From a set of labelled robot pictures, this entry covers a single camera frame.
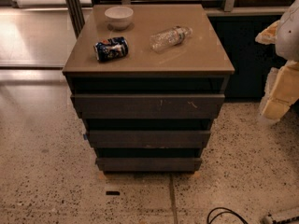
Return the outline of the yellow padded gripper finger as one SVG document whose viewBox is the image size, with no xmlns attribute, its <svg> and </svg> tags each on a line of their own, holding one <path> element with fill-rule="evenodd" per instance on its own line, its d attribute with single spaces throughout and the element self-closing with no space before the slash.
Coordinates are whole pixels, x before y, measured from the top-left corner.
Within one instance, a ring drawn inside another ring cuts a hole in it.
<svg viewBox="0 0 299 224">
<path fill-rule="evenodd" d="M 287 61 L 279 69 L 272 67 L 261 100 L 261 116 L 268 120 L 280 120 L 298 99 L 299 62 Z"/>
</svg>

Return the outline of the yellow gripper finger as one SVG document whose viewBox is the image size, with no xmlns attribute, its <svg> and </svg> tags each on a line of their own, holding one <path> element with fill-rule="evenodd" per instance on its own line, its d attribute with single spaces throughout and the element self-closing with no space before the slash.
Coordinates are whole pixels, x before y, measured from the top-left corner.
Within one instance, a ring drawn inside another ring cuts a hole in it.
<svg viewBox="0 0 299 224">
<path fill-rule="evenodd" d="M 277 42 L 278 24 L 279 21 L 274 21 L 267 28 L 257 34 L 255 41 L 264 45 L 275 44 Z"/>
</svg>

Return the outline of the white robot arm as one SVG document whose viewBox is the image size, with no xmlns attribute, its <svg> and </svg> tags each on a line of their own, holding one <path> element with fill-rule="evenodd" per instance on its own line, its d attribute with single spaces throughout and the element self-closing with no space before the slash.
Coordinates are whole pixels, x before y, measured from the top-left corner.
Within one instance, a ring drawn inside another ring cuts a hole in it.
<svg viewBox="0 0 299 224">
<path fill-rule="evenodd" d="M 299 100 L 299 0 L 295 0 L 278 21 L 258 33 L 255 41 L 275 45 L 276 55 L 287 62 L 272 67 L 259 106 L 259 118 L 275 124 Z"/>
</svg>

